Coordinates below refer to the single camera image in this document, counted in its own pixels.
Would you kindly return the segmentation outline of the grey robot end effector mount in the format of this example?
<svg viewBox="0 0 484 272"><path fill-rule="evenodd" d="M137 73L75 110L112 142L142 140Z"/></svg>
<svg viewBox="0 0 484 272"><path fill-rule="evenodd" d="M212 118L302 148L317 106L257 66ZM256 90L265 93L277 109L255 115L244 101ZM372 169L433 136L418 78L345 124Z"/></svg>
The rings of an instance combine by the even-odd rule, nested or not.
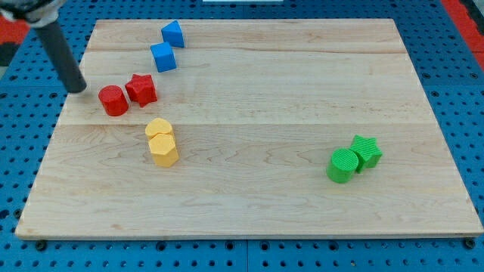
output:
<svg viewBox="0 0 484 272"><path fill-rule="evenodd" d="M67 0L1 0L1 15L11 22L25 21L41 28L58 19L59 9Z"/></svg>

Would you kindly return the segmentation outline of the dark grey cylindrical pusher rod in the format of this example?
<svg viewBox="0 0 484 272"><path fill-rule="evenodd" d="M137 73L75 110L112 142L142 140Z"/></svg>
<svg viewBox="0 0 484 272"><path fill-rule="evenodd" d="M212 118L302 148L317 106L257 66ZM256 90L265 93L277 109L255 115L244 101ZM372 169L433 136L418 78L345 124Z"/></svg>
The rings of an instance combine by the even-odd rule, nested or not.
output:
<svg viewBox="0 0 484 272"><path fill-rule="evenodd" d="M55 20L35 28L35 32L66 91L71 94L83 92L86 81L60 24Z"/></svg>

